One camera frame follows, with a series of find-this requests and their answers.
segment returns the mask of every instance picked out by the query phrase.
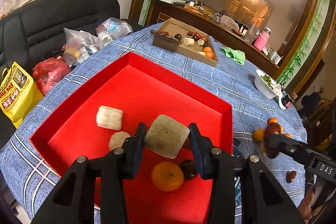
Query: black leather couch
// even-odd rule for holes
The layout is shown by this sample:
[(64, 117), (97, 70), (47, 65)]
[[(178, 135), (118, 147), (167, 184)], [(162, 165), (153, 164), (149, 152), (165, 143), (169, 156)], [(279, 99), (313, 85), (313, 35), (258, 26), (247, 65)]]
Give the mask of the black leather couch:
[[(109, 17), (120, 18), (117, 0), (35, 0), (0, 20), (0, 75), (16, 61), (28, 73), (53, 56), (66, 43), (63, 28), (96, 35), (96, 27)], [(143, 27), (126, 20), (134, 32)], [(0, 111), (0, 149), (15, 132)]]

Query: pink thermos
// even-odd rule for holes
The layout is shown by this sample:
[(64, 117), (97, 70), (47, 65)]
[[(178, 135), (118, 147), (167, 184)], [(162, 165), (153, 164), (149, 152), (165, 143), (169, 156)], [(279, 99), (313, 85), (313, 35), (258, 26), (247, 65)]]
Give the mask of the pink thermos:
[(266, 27), (257, 37), (256, 41), (254, 42), (253, 46), (256, 47), (258, 50), (262, 51), (263, 48), (266, 46), (268, 38), (271, 34), (270, 28)]

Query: red box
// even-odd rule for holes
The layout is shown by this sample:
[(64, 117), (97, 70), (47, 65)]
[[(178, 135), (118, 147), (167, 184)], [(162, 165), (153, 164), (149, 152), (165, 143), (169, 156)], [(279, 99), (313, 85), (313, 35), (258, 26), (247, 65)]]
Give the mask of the red box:
[[(231, 105), (175, 73), (129, 52), (71, 94), (31, 136), (30, 141), (59, 175), (78, 156), (94, 159), (109, 152), (116, 131), (96, 124), (99, 106), (123, 110), (122, 131), (134, 135), (139, 122), (149, 129), (160, 114), (188, 126), (196, 122), (203, 136), (232, 154)], [(180, 163), (192, 159), (182, 148), (177, 158), (161, 157), (145, 148), (139, 173), (124, 180), (130, 223), (203, 223), (211, 193), (211, 180), (199, 176), (175, 191), (163, 192), (151, 181), (152, 168), (162, 161)], [(100, 202), (100, 180), (95, 203)]]

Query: silver bolt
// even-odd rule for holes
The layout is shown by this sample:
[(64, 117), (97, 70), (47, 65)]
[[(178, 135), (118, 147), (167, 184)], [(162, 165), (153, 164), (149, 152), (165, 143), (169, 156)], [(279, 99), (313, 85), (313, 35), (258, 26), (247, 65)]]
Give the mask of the silver bolt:
[(82, 164), (82, 163), (85, 162), (85, 161), (86, 161), (86, 157), (84, 157), (84, 156), (79, 156), (79, 157), (77, 158), (77, 162), (80, 163), (80, 164)]
[(250, 161), (252, 161), (252, 162), (258, 162), (259, 161), (259, 157), (256, 156), (256, 155), (252, 155), (252, 156), (250, 156)]
[(218, 155), (222, 152), (222, 150), (218, 147), (214, 147), (213, 149), (211, 149), (211, 152), (215, 155)]
[(114, 153), (115, 153), (116, 155), (120, 155), (120, 154), (124, 153), (124, 150), (123, 150), (121, 147), (119, 147), (119, 148), (116, 148), (116, 149), (114, 150)]

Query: red plastic bag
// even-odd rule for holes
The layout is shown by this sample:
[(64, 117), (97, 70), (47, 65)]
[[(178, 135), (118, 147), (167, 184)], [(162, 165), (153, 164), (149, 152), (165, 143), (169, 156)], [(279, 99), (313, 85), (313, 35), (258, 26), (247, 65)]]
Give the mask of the red plastic bag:
[(33, 78), (39, 91), (46, 95), (56, 84), (61, 81), (71, 69), (61, 59), (48, 58), (38, 63), (33, 69)]

